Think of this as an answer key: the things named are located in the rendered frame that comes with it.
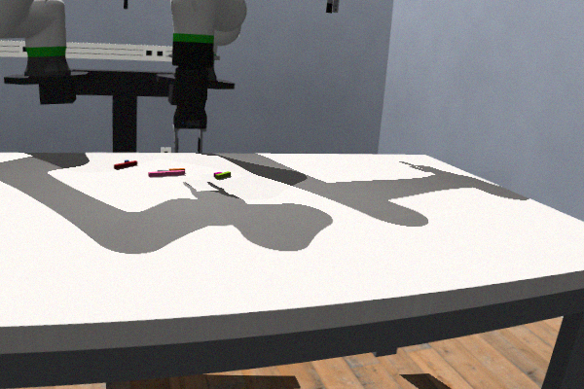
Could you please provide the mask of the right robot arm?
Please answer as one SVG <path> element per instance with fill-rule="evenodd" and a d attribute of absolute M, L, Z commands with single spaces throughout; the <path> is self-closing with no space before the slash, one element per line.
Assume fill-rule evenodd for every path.
<path fill-rule="evenodd" d="M 176 42 L 213 44 L 214 29 L 236 30 L 247 14 L 244 0 L 170 0 L 170 8 Z M 24 76 L 71 74 L 61 0 L 0 0 L 0 39 L 7 38 L 25 38 Z"/>

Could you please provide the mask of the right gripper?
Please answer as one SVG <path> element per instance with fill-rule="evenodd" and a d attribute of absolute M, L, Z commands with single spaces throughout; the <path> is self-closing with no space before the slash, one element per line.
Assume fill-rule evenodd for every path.
<path fill-rule="evenodd" d="M 198 152 L 202 153 L 202 132 L 206 132 L 207 115 L 204 107 L 207 100 L 208 70 L 214 55 L 213 44 L 195 42 L 176 42 L 172 44 L 172 65 L 175 68 L 176 109 L 173 114 L 174 153 L 178 153 L 177 128 L 200 130 Z"/>

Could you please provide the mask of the pink rod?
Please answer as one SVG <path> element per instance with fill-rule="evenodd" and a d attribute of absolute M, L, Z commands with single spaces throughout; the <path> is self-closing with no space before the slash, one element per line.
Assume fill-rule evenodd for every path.
<path fill-rule="evenodd" d="M 184 170 L 148 172 L 149 177 L 185 175 Z"/>

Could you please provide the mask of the red rod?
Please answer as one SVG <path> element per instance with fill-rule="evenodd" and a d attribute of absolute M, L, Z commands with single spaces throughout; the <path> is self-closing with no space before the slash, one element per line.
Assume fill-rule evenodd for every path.
<path fill-rule="evenodd" d="M 114 169 L 119 169 L 119 168 L 134 166 L 134 165 L 137 165 L 137 161 L 136 160 L 129 161 L 129 162 L 124 162 L 124 163 L 114 164 Z"/>

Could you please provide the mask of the lime green rod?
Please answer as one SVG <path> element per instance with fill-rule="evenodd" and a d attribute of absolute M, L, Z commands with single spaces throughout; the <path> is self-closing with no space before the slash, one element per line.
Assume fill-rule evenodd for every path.
<path fill-rule="evenodd" d="M 226 177 L 229 177 L 229 176 L 231 176 L 231 172 L 230 171 L 227 171 L 227 172 L 223 172 L 223 173 L 220 173 L 220 174 L 216 174 L 215 175 L 215 179 L 218 179 L 219 180 L 219 179 L 226 178 Z"/>

